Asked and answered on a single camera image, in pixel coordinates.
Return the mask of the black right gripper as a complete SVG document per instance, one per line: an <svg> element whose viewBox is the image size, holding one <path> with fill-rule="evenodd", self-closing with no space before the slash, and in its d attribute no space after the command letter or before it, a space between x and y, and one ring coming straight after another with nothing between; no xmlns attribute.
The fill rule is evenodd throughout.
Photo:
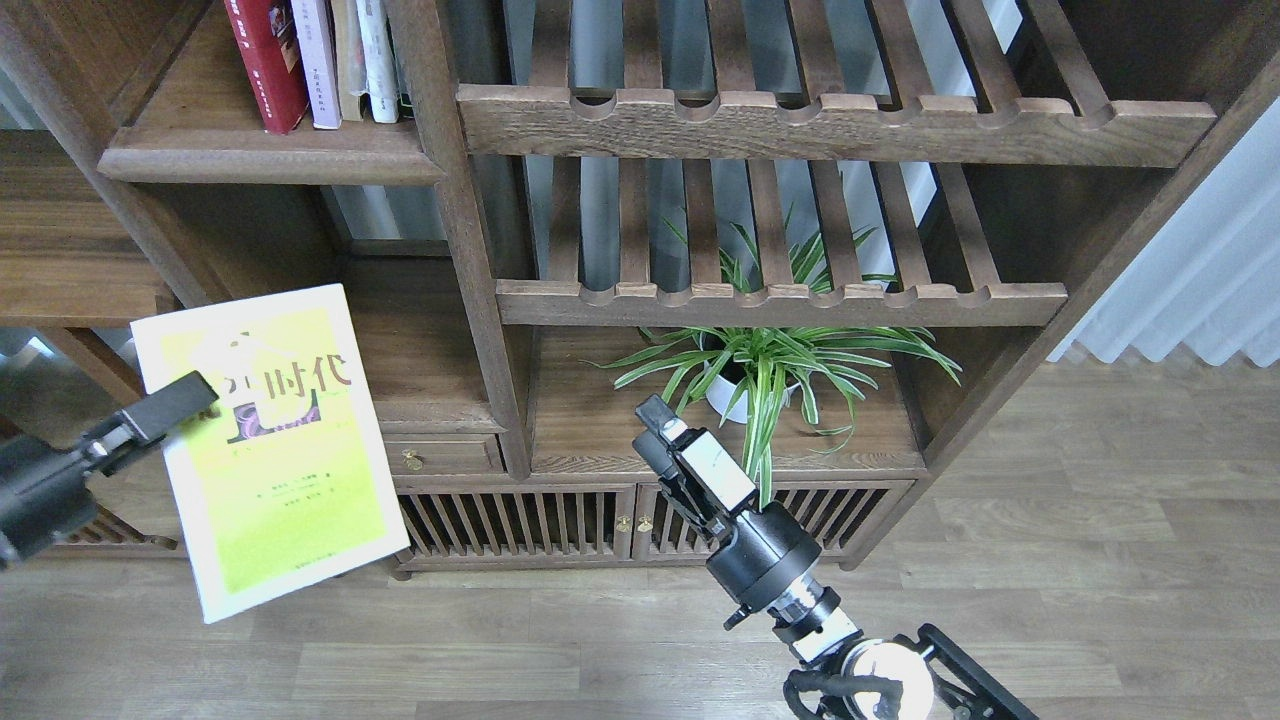
<svg viewBox="0 0 1280 720"><path fill-rule="evenodd" d="M823 594L812 577L819 544L781 503L756 506L756 487L708 429L687 425L658 395L635 414L645 430L632 446L668 503L716 542L707 569L739 606L735 614L808 615Z"/></svg>

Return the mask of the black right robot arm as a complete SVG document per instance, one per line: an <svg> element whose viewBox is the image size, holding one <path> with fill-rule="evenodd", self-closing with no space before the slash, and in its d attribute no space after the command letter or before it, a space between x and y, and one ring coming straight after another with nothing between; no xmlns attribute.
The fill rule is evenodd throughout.
<svg viewBox="0 0 1280 720"><path fill-rule="evenodd" d="M783 700L799 719L925 719L936 701L955 719L1029 719L1032 711L931 624L918 639L869 638L813 577L820 547L755 484L704 428L687 425L653 395L636 407L634 448L663 496L712 544L707 570L735 602L732 629L765 612L797 660Z"/></svg>

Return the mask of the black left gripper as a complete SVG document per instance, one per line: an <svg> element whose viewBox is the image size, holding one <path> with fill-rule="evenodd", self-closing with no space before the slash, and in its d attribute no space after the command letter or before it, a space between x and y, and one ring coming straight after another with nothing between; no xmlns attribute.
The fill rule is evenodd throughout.
<svg viewBox="0 0 1280 720"><path fill-rule="evenodd" d="M56 450L15 436L1 450L1 565L10 570L90 524L96 502L87 478L160 445L182 421L218 401L198 372L118 410L76 447Z"/></svg>

